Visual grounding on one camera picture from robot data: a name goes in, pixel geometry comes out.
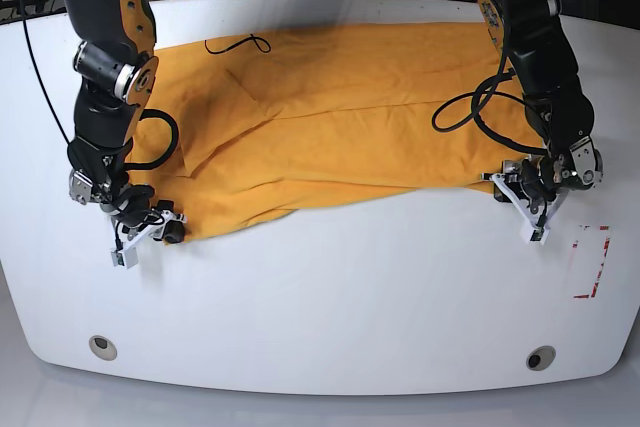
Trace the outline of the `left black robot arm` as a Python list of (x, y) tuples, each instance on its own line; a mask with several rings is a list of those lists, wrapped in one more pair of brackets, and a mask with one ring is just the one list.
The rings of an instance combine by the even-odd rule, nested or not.
[(491, 39), (508, 59), (498, 82), (518, 81), (525, 117), (540, 147), (501, 143), (526, 154), (508, 185), (532, 208), (561, 191), (588, 190), (602, 176), (591, 133), (594, 108), (584, 95), (573, 49), (563, 31), (561, 0), (478, 0)]

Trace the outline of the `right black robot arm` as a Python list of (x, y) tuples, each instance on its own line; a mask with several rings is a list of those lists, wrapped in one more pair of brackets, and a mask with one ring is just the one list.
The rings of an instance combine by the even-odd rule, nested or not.
[[(156, 25), (149, 0), (64, 0), (80, 39), (73, 68), (81, 76), (74, 107), (74, 137), (67, 148), (72, 166), (70, 197), (96, 203), (111, 216), (117, 235), (131, 240), (149, 235), (178, 244), (185, 239), (185, 219), (169, 200), (154, 202), (155, 190), (135, 185), (132, 171), (151, 171), (175, 152), (177, 122), (167, 113), (147, 108), (159, 60), (155, 56)], [(165, 122), (170, 141), (165, 152), (147, 162), (130, 162), (140, 121)]]

